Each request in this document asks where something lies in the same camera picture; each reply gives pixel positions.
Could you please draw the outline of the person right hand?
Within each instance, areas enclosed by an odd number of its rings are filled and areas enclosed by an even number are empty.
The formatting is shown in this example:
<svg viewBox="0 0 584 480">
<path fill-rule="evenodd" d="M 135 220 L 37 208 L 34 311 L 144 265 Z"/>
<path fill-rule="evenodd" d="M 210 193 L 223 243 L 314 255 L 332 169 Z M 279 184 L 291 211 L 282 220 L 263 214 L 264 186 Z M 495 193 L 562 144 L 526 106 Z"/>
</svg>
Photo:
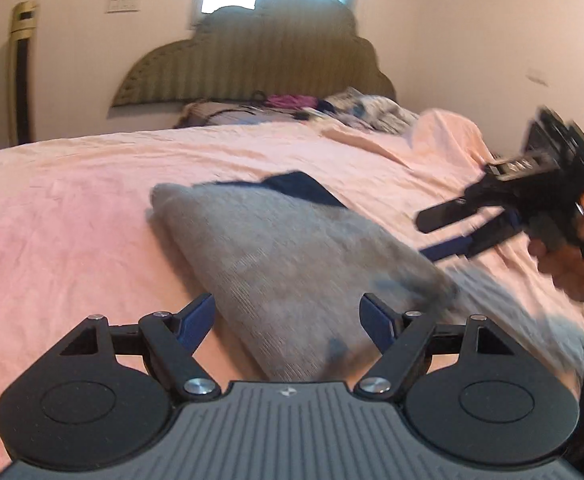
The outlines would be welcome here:
<svg viewBox="0 0 584 480">
<path fill-rule="evenodd" d="M 579 219 L 577 230 L 584 240 L 584 215 Z M 584 256 L 579 247 L 567 244 L 550 252 L 542 240 L 532 238 L 528 252 L 537 260 L 538 271 L 552 278 L 555 288 L 571 300 L 584 302 Z"/>
</svg>

